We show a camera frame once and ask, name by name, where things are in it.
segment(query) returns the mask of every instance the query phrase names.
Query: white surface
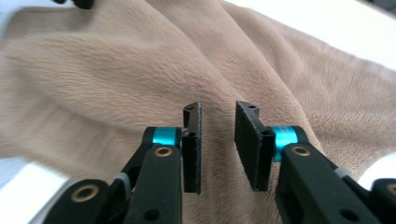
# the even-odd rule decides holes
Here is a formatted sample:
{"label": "white surface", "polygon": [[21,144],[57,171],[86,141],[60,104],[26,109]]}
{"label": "white surface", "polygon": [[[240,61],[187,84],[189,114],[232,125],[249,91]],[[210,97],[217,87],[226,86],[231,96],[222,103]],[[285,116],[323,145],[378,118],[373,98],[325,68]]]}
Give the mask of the white surface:
{"label": "white surface", "polygon": [[72,7],[73,2],[67,1],[59,5],[51,0],[0,0],[0,39],[12,15],[23,7]]}
{"label": "white surface", "polygon": [[227,0],[396,70],[396,20],[355,0]]}
{"label": "white surface", "polygon": [[0,189],[0,223],[29,223],[67,180],[38,163],[27,164]]}

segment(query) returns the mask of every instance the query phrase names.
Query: tan towel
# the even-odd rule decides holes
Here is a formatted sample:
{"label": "tan towel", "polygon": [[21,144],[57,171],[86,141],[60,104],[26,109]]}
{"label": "tan towel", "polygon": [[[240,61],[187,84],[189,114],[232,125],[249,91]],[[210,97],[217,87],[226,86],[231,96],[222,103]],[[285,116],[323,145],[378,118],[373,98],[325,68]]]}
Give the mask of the tan towel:
{"label": "tan towel", "polygon": [[110,181],[147,126],[180,126],[182,107],[203,102],[203,194],[183,195],[186,223],[280,221],[275,186],[252,192],[237,156],[236,100],[265,125],[303,126],[357,177],[395,151],[394,72],[222,1],[25,9],[0,64],[2,155],[75,178]]}

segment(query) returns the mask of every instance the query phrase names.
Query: plush fabric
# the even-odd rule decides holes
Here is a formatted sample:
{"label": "plush fabric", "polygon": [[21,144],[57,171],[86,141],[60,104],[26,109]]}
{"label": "plush fabric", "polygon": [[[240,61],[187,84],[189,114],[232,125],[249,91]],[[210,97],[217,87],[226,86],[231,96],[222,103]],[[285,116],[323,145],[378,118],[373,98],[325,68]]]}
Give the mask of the plush fabric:
{"label": "plush fabric", "polygon": [[185,223],[277,223],[233,143],[235,101],[265,125],[300,125],[356,177],[395,151],[396,74],[246,8],[215,0],[28,8],[0,46],[0,148],[74,178],[111,181],[148,126],[203,103],[203,193]]}

